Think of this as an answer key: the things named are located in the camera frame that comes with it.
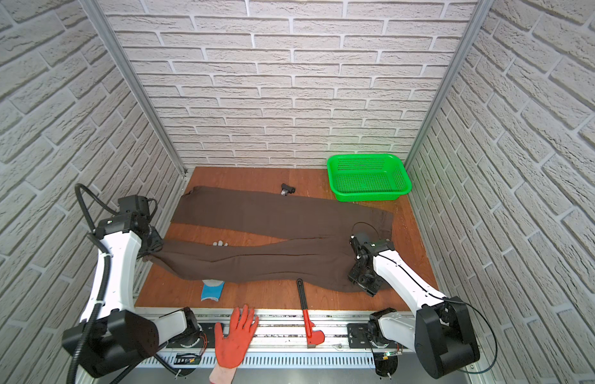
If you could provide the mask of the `brown trousers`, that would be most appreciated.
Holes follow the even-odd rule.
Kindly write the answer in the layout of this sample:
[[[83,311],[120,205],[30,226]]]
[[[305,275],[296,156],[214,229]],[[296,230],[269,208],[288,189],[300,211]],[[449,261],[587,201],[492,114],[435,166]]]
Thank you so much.
[[[209,246],[166,240],[146,256],[184,280],[227,283],[296,280],[358,292],[349,280],[356,263],[350,237],[392,237],[393,214],[367,206],[258,191],[194,187],[183,195],[173,222],[276,238],[265,246]]]

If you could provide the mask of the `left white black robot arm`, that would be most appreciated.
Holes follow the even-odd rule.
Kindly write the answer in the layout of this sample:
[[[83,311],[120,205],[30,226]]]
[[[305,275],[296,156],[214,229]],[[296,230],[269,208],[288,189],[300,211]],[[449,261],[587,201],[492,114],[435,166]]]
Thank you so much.
[[[171,342],[201,337],[188,307],[155,320],[135,312],[135,264],[153,232],[147,217],[132,211],[101,220],[91,233],[99,249],[92,292],[79,323],[62,336],[72,357],[68,383],[76,381],[80,368],[95,379],[115,371],[126,375]]]

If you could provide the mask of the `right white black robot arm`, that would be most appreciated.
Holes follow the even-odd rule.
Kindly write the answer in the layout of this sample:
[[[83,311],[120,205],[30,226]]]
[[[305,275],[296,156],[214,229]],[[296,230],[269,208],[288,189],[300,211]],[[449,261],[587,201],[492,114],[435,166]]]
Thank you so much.
[[[372,242],[352,235],[356,263],[349,273],[353,285],[374,296],[388,284],[409,306],[412,317],[388,308],[369,317],[364,336],[372,347],[407,347],[416,353],[434,379],[458,371],[480,358],[469,306],[449,298],[414,272],[388,239]]]

